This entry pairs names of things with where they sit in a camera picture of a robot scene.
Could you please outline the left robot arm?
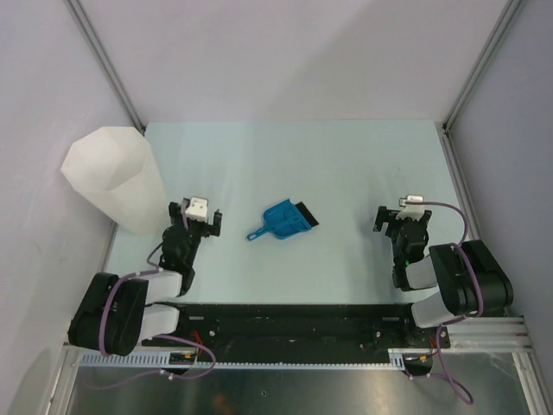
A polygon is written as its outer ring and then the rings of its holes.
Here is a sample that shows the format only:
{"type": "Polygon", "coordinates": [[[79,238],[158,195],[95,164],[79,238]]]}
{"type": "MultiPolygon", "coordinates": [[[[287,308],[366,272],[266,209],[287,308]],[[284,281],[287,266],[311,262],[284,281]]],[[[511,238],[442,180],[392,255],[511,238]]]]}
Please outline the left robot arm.
{"type": "Polygon", "coordinates": [[[92,277],[68,329],[70,345],[126,356],[157,335],[175,346],[189,339],[190,323],[162,301],[189,292],[201,241],[220,236],[223,214],[218,209],[209,214],[208,200],[192,197],[170,202],[168,216],[170,225],[146,258],[148,270],[92,277]]]}

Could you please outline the blue hand brush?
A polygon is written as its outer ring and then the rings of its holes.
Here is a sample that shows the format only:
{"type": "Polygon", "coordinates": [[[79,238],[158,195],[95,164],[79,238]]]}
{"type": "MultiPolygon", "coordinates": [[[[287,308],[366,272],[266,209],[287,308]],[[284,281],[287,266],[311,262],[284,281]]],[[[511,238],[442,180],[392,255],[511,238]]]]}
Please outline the blue hand brush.
{"type": "Polygon", "coordinates": [[[309,228],[317,227],[319,225],[319,221],[312,215],[303,202],[296,203],[295,207],[302,219],[308,224],[309,228]]]}

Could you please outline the blue dustpan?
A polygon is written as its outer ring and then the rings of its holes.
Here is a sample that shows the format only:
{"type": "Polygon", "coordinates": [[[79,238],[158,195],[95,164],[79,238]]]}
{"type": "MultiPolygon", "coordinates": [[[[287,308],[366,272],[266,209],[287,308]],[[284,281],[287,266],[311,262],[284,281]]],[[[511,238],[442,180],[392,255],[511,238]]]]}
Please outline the blue dustpan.
{"type": "Polygon", "coordinates": [[[308,224],[299,215],[296,207],[290,199],[282,201],[268,208],[262,216],[263,225],[256,231],[246,236],[248,241],[253,241],[267,233],[276,239],[287,239],[298,233],[310,231],[308,224]]]}

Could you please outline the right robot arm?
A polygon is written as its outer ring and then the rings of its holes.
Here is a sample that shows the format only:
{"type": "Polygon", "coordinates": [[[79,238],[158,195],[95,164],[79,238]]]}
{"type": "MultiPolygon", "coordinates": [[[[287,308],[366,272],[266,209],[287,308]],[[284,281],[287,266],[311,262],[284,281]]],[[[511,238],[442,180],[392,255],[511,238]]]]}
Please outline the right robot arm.
{"type": "Polygon", "coordinates": [[[435,289],[410,306],[412,317],[400,322],[398,335],[409,347],[429,338],[429,328],[484,316],[511,306],[510,279],[486,244],[467,239],[467,221],[458,243],[429,243],[430,204],[403,198],[399,208],[378,207],[373,230],[391,242],[392,282],[403,292],[435,289]]]}

